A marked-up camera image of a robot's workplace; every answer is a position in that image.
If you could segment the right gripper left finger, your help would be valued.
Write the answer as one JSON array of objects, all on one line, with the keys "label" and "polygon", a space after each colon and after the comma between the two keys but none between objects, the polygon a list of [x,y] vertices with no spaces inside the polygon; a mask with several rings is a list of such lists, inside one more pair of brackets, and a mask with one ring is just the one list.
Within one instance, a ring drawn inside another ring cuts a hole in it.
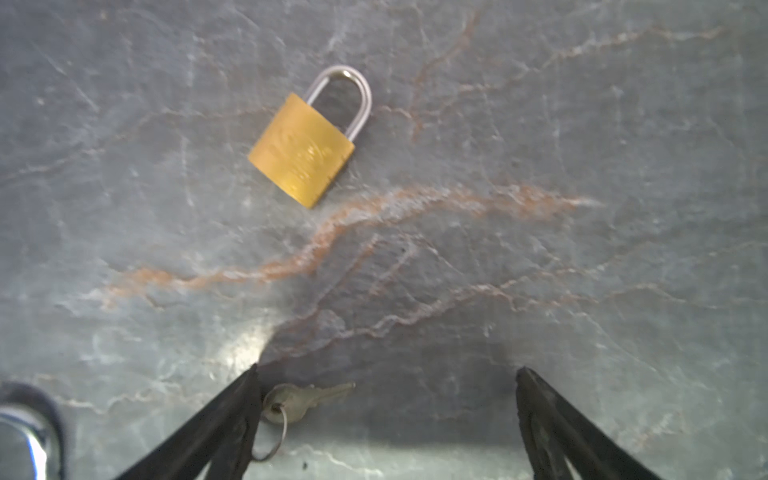
[{"label": "right gripper left finger", "polygon": [[241,479],[252,461],[262,413],[258,366],[252,365],[121,479]]}]

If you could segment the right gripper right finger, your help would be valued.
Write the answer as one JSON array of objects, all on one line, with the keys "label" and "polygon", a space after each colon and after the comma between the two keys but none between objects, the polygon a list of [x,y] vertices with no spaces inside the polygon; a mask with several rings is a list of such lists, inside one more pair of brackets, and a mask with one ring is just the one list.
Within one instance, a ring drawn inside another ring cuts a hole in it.
[{"label": "right gripper right finger", "polygon": [[521,437],[535,479],[654,479],[537,372],[516,372]]}]

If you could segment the small silver key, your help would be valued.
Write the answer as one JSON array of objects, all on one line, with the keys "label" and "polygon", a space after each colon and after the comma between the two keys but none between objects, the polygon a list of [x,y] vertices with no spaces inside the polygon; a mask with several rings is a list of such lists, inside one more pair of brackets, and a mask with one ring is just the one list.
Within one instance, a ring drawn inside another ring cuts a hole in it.
[{"label": "small silver key", "polygon": [[262,401],[262,416],[267,421],[282,427],[281,436],[266,455],[259,457],[251,453],[251,460],[266,462],[272,459],[286,439],[289,424],[298,422],[310,409],[318,405],[345,397],[355,387],[354,381],[331,387],[297,386],[291,383],[276,385]]}]

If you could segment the blue padlock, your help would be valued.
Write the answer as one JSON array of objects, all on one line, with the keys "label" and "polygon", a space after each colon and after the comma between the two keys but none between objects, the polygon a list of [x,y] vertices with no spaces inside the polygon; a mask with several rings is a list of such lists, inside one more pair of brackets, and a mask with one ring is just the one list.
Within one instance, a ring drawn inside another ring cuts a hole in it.
[{"label": "blue padlock", "polygon": [[65,433],[55,402],[19,382],[1,384],[1,477],[64,479]]}]

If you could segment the brass padlock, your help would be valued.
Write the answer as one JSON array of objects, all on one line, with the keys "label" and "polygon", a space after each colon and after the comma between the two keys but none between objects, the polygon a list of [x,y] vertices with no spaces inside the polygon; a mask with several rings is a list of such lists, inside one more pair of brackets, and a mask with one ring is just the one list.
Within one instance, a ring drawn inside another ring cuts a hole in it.
[{"label": "brass padlock", "polygon": [[[336,128],[313,107],[313,102],[335,78],[354,84],[359,109],[346,130]],[[333,65],[315,78],[302,97],[292,93],[248,154],[251,164],[293,200],[313,208],[345,166],[354,140],[372,111],[367,79],[348,65]]]}]

